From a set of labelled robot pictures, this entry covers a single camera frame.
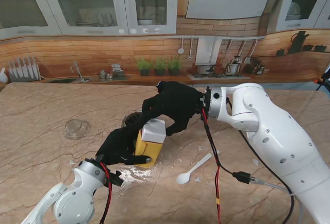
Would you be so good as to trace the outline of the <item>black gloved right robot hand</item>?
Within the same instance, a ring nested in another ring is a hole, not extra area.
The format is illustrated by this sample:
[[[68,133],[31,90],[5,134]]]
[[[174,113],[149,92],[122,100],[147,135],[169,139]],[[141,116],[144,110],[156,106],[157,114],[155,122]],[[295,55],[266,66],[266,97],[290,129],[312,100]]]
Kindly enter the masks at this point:
[[[174,123],[166,128],[171,136],[187,128],[189,119],[202,111],[204,93],[176,81],[160,81],[156,85],[158,94],[144,100],[142,115],[134,123],[141,129],[150,119],[165,115]]]

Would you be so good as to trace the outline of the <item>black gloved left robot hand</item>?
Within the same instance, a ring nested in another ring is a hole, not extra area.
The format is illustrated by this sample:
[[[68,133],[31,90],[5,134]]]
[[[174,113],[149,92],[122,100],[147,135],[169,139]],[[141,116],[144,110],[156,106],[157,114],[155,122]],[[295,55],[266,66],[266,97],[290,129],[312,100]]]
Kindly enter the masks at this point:
[[[96,159],[105,165],[150,163],[152,161],[150,157],[135,155],[134,140],[137,138],[138,131],[132,127],[113,130],[97,151]]]

